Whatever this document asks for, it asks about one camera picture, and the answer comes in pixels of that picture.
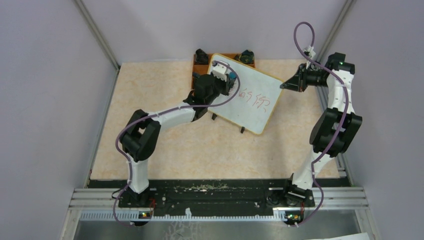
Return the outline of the blue whiteboard eraser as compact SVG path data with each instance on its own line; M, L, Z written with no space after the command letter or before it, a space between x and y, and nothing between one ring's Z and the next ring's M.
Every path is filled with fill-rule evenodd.
M229 82L234 82L237 79L237 75L235 72L230 72L228 74L228 81Z

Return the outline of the whiteboard with yellow frame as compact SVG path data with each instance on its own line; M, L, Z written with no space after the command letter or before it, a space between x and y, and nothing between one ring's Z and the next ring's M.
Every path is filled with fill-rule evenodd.
M262 134L281 96L283 81L219 53L213 54L210 61L208 74L213 70L213 62L223 63L229 66L227 72L236 73L240 81L235 81L228 96L219 95L213 104L229 102L209 107L208 111L246 131Z

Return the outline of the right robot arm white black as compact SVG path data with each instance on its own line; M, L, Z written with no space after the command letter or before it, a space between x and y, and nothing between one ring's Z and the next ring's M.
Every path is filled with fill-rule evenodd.
M345 58L345 54L335 52L328 56L324 68L302 63L294 76L280 86L296 92L304 92L308 86L328 88L327 108L311 131L308 157L281 193L287 206L314 204L311 191L314 178L330 160L346 152L362 125L363 118L355 113L352 104L355 65Z

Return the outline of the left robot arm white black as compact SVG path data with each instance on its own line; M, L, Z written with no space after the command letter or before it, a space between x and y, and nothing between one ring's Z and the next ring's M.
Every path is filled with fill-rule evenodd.
M129 165L129 177L124 191L138 207L149 203L148 159L156 148L159 134L172 127L191 123L203 117L209 108L215 107L214 100L227 96L235 82L240 79L233 71L218 78L213 73L193 73L192 90L186 99L176 107L159 113L136 110L126 127L119 133L115 144Z

